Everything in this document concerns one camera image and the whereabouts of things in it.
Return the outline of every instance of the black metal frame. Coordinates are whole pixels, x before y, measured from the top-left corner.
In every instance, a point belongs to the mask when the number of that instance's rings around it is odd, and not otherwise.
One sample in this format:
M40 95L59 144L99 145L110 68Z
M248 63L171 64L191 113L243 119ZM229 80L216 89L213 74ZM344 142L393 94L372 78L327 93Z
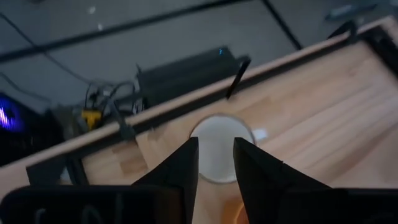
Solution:
M396 76L396 78L398 78L398 63L397 63L398 48L395 45L395 43L392 41L392 39L389 37L389 35L386 33L386 31L384 31L381 27L375 27L370 30L367 30L366 32L356 35L356 39L358 41L364 41L365 43L367 43L367 45L374 51L374 53L378 55L379 58L385 63L386 67L388 67ZM239 83L235 83L232 86L220 89L216 92L210 93L209 95L193 100L182 106L176 107L162 114L149 118L145 121L134 124L133 128L136 134L140 134L145 131L156 128L162 124L167 123L170 120L183 116L191 111L197 110L201 107L214 103L218 100L227 98L227 96L230 96L230 93L232 92L238 93L239 91L257 85L258 83L261 83L267 79L278 76L286 71L297 68L319 57L328 55L336 50L349 46L352 44L351 40L352 38L341 40L333 45L317 50L311 54L304 55L303 57L297 58L278 67L272 68L256 76L247 78ZM66 161L66 164L59 164L59 165L60 166L66 165L73 184L87 185L89 183L87 180L87 176L85 174L83 164L81 163L81 159L96 151L102 150L106 147L110 147L121 141L124 141L124 139L122 138L120 133L114 133L103 139L100 139L91 144L88 144L72 152L62 155L67 158L64 160Z
M270 0L261 0L262 3L268 8L269 12L272 14L273 18L276 20L286 37L290 40L292 45L296 50L303 49L303 45L299 42L298 38L293 34L293 32L288 27L287 23L283 20L282 16L277 12L277 9L272 5Z

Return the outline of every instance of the wooden board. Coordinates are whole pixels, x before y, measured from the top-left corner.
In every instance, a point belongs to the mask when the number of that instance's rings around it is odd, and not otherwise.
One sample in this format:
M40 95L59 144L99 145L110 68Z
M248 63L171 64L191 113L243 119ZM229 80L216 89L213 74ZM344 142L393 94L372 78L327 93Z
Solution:
M398 40L398 26L391 18L361 30L379 24ZM244 79L344 38L346 35L341 35L254 68L245 73ZM230 78L202 88L128 118L127 122L136 124L224 88L232 81ZM213 113L229 113L252 129L267 131L269 138L258 140L259 147L331 186L397 187L397 176L392 172L396 168L392 148L398 132L398 118L393 113L398 104L396 86L396 80L377 57L358 43L242 91L229 101L218 101L142 133L137 145L121 143L90 155L83 163L92 184L131 184L186 141L199 120ZM110 124L0 168L0 198L29 184L27 166L117 130L117 124ZM200 179L197 194L194 223L219 223L223 203L239 197L239 189L236 184L213 185Z
M397 80L364 43L138 135L149 168L215 113L231 114L253 131L265 131L268 138L256 142L260 148L323 183L398 188ZM200 179L194 223L220 223L224 203L234 197L240 197L237 183Z
M93 185L130 185L148 172L135 142L121 142L82 159Z

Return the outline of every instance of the floor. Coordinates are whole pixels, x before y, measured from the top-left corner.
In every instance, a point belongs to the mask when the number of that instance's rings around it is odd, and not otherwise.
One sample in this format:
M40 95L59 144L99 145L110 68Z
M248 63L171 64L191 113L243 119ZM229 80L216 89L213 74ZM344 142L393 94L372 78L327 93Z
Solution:
M214 0L45 0L40 4L0 0L0 12L36 44L44 44L209 1ZM360 0L271 0L304 47L326 39L344 22L325 22L330 9L352 2ZM364 21L392 12L383 4L366 14ZM0 54L29 46L2 20L0 30ZM252 67L296 51L262 1L253 0L54 50L51 55L86 78L118 82L132 78L136 64L153 68L222 45L235 56L250 55ZM0 90L36 111L81 102L87 89L41 55L3 63L0 71L21 88L51 98L51 104L37 101L0 82Z

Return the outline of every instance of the paper cup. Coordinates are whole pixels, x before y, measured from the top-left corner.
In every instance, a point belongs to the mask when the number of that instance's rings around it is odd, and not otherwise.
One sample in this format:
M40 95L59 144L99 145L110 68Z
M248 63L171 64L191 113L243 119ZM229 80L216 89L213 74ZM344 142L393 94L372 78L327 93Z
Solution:
M202 120L192 131L199 140L199 173L216 183L236 181L233 146L234 138L242 137L254 143L250 129L238 118L218 114Z

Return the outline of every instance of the cup rim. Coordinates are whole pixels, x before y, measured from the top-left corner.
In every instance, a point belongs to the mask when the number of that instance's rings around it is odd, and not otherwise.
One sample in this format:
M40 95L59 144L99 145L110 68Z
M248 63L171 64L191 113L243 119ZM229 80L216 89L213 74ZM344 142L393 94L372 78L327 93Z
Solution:
M204 120L209 119L209 118L214 117L214 116L220 116L220 117L231 118L231 119L237 121L238 123L242 124L242 125L244 126L244 128L246 128L246 130L248 131L248 133L249 133L249 135L250 135L250 137L251 137L252 143L253 143L254 145L257 146L256 138L254 137L253 132L251 131L251 128L243 121L243 119L241 119L241 118L239 118L239 117L237 117L237 116L235 116L235 115L233 115L233 114L227 114L227 113L213 113L213 114L204 116L202 119L200 119L198 122L196 122L196 124L194 125L194 127L193 127L192 130L190 131L189 137L193 137L193 136L192 136L192 133L193 133L193 131L198 127L198 125L199 125L200 123L202 123ZM212 183L212 184L217 184L217 185L221 185L221 184L231 184L231 183L234 183L234 182L237 181L237 178L235 178L234 180L231 180L231 181L226 181L226 182L217 181L217 180L212 180L212 179L209 179L209 178L205 177L205 176L204 176L203 174L201 174L200 172L199 172L199 176L200 176L202 179L204 179L205 181L210 182L210 183Z

